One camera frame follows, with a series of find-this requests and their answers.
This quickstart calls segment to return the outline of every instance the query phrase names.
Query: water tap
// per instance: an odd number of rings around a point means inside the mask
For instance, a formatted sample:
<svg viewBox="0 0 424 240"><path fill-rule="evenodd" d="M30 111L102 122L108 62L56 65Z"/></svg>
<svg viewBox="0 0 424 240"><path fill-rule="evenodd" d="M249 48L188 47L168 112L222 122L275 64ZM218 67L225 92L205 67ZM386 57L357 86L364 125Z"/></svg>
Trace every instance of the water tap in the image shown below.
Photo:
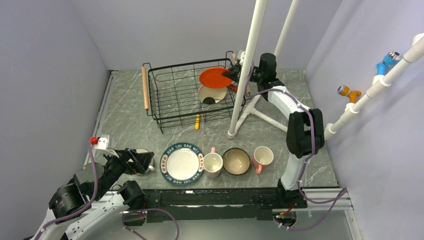
<svg viewBox="0 0 424 240"><path fill-rule="evenodd" d="M383 61L377 63L375 67L377 68L377 75L385 75L386 69L390 66L397 64L401 60L401 54L397 51L389 51L386 56L384 56Z"/></svg>
<svg viewBox="0 0 424 240"><path fill-rule="evenodd" d="M361 91L357 91L357 90L351 90L348 86L346 85L341 85L338 89L337 89L337 93L339 95L342 96L347 96L349 98L349 103L356 103L357 102L357 97L360 96L362 94Z"/></svg>

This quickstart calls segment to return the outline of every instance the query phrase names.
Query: ceramic bowl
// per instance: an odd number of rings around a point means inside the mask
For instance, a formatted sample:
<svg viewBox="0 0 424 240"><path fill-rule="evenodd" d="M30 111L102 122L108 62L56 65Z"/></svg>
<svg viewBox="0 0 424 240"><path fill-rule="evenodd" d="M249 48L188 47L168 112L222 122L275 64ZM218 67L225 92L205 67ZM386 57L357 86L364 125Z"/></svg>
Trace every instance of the ceramic bowl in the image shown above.
<svg viewBox="0 0 424 240"><path fill-rule="evenodd" d="M209 88L207 86L200 86L197 90L197 97L200 102L203 103L205 98L212 98L215 100L215 103L221 102L227 95L227 88Z"/></svg>
<svg viewBox="0 0 424 240"><path fill-rule="evenodd" d="M251 165L251 159L241 148L230 148L222 156L223 167L230 174L244 174Z"/></svg>

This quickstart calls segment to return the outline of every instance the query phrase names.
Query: orange plate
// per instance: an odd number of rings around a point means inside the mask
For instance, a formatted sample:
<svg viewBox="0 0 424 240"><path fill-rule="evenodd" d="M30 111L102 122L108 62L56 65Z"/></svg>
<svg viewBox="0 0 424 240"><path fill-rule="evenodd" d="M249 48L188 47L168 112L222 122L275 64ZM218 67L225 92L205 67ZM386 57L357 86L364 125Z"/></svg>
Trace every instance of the orange plate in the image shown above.
<svg viewBox="0 0 424 240"><path fill-rule="evenodd" d="M230 85L233 81L223 73L228 72L228 69L223 67L211 67L200 73L200 83L210 89L221 89Z"/></svg>

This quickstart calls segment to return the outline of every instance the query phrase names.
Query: red connector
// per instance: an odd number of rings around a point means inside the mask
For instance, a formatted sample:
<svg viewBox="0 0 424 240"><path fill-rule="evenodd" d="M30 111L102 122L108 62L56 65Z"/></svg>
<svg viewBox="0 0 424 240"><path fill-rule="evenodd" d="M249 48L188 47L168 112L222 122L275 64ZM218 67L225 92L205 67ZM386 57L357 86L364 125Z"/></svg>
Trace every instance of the red connector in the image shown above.
<svg viewBox="0 0 424 240"><path fill-rule="evenodd" d="M99 138L98 137L95 137L95 136L92 136L92 137L90 137L89 140L91 142L91 145L96 145L97 142L99 141Z"/></svg>

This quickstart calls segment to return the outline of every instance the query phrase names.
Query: white pipe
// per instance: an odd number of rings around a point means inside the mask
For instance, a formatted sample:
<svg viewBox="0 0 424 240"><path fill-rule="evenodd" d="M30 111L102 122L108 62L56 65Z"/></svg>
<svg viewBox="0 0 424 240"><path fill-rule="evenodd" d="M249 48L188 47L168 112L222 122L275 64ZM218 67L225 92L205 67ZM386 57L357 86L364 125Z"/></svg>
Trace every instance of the white pipe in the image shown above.
<svg viewBox="0 0 424 240"><path fill-rule="evenodd" d="M292 0L290 9L288 10L287 17L285 17L284 25L282 26L281 34L279 35L277 46L275 47L274 55L275 59L278 60L281 49L283 49L283 43L286 40L287 33L289 32L290 25L292 25L293 17L295 16L296 9L298 8L300 0Z"/></svg>
<svg viewBox="0 0 424 240"><path fill-rule="evenodd" d="M375 98L384 89L390 87L392 82L396 80L412 63L415 63L424 56L424 37L416 41L415 44L403 55L403 58L383 77L375 82L365 95L361 97L353 107L345 111L340 118L330 125L324 132L325 140L330 139L338 129L348 123L354 115L356 115L371 99Z"/></svg>
<svg viewBox="0 0 424 240"><path fill-rule="evenodd" d="M234 109L232 111L231 124L228 130L228 138L233 139L236 135L236 125L239 118L240 109L242 108L245 86L248 74L252 65L253 56L255 54L256 43L258 42L259 32L261 31L262 21L264 20L265 9L268 0L256 0L254 5L253 18L250 25L249 37L247 39L246 55L244 63L241 67L240 80L238 81L237 96L235 97Z"/></svg>
<svg viewBox="0 0 424 240"><path fill-rule="evenodd" d="M249 114L253 113L256 110L255 104L259 101L260 98L261 98L261 95L254 96L253 99L250 101L250 103L244 107L243 113L241 114L240 118L237 121L237 124L235 125L236 133L239 130L239 128L242 126L246 118L249 116Z"/></svg>
<svg viewBox="0 0 424 240"><path fill-rule="evenodd" d="M263 114L262 112L255 109L255 111L252 112L252 114L258 116L259 118L265 120L266 122L276 126L277 128L279 128L279 129L281 129L281 130L283 130L284 132L287 133L287 127L286 126L284 126L283 124L279 123L278 121L270 118L269 116Z"/></svg>

